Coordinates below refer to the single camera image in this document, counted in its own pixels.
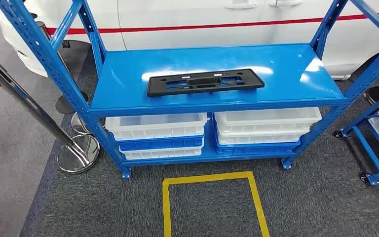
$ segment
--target caster wheel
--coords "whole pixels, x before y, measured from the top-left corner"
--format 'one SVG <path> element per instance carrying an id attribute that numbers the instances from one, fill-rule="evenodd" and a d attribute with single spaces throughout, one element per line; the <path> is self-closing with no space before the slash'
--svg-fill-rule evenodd
<path id="1" fill-rule="evenodd" d="M 343 137 L 341 131 L 334 131 L 334 132 L 332 132 L 332 135 L 333 135 L 334 137 L 336 137 L 336 138 Z"/>
<path id="2" fill-rule="evenodd" d="M 360 174 L 360 180 L 364 183 L 368 182 L 368 178 L 365 173 Z"/>

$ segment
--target white car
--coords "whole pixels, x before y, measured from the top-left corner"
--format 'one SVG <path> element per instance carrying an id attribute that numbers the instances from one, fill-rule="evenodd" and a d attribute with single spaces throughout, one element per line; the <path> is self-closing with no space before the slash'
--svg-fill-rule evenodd
<path id="1" fill-rule="evenodd" d="M 379 13 L 379 0 L 366 0 Z M 88 0 L 107 50 L 309 42 L 332 0 Z M 26 0 L 50 33 L 70 0 Z M 5 39 L 28 69 L 47 76 L 0 11 Z M 79 17 L 65 40 L 89 42 Z M 348 3 L 327 38 L 323 63 L 335 79 L 379 53 L 379 30 Z"/>

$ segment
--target shelf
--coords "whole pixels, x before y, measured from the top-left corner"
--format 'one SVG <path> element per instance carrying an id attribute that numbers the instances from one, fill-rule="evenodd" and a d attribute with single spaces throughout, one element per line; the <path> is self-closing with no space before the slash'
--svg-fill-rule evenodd
<path id="1" fill-rule="evenodd" d="M 264 88 L 148 97 L 149 78 L 250 68 Z M 309 44 L 108 52 L 94 116 L 335 106 L 346 98 Z"/>
<path id="2" fill-rule="evenodd" d="M 175 157 L 175 158 L 159 158 L 159 159 L 142 159 L 142 160 L 125 160 L 122 156 L 122 164 L 127 166 L 137 165 L 157 165 L 157 164 L 177 164 L 177 163 L 196 163 L 196 162 L 213 162 L 213 161 L 229 161 L 229 160 L 243 160 L 243 159 L 264 159 L 264 158 L 284 158 L 294 153 L 281 152 L 281 153 L 266 153 L 262 155 L 240 155 L 228 156 L 220 155 L 216 151 L 216 139 L 214 137 L 214 126 L 212 118 L 210 118 L 205 127 L 204 147 L 202 148 L 200 156 L 192 157 Z"/>

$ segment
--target blue plastic tray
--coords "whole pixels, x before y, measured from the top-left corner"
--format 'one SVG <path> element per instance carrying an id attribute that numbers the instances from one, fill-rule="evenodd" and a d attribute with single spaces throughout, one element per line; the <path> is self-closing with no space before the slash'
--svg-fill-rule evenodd
<path id="1" fill-rule="evenodd" d="M 217 153 L 221 155 L 262 155 L 267 153 L 292 153 L 296 146 L 301 144 L 297 142 L 287 143 L 256 143 L 256 144 L 236 144 L 220 145 L 217 136 L 216 123 L 214 121 L 214 137 L 217 144 Z"/>
<path id="2" fill-rule="evenodd" d="M 202 145 L 203 135 L 187 137 L 168 137 L 154 139 L 139 139 L 128 141 L 117 141 L 110 133 L 111 139 L 119 145 L 122 151 L 137 151 L 150 149 L 178 148 L 178 147 L 199 147 Z"/>

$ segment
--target yellow floor marking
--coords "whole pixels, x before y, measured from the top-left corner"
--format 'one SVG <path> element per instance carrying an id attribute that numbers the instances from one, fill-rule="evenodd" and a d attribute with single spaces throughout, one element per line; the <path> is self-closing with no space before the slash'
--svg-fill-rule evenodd
<path id="1" fill-rule="evenodd" d="M 226 179 L 243 179 L 243 178 L 248 179 L 249 186 L 251 187 L 252 198 L 254 201 L 256 215 L 258 217 L 259 227 L 261 229 L 262 236 L 269 237 L 269 232 L 268 232 L 268 227 L 266 226 L 264 211 L 262 210 L 261 200 L 259 199 L 259 193 L 256 187 L 255 178 L 252 171 L 164 179 L 162 182 L 162 193 L 163 193 L 163 229 L 165 232 L 165 237 L 172 237 L 171 207 L 169 204 L 169 185 L 200 183 L 200 182 L 219 181 L 219 180 L 226 180 Z"/>

